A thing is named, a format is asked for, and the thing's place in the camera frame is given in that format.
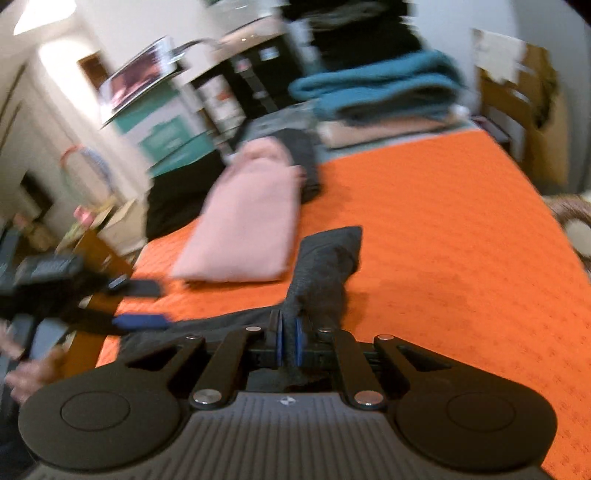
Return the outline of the person's left hand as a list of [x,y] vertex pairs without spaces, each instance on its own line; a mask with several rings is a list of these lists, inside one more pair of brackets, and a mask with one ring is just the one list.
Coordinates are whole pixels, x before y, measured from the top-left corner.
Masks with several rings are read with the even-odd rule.
[[5,375],[3,384],[18,405],[23,405],[44,386],[63,378],[66,353],[63,345],[56,345],[40,360],[22,361],[24,349],[14,341],[9,323],[1,320],[1,354],[18,362],[16,369]]

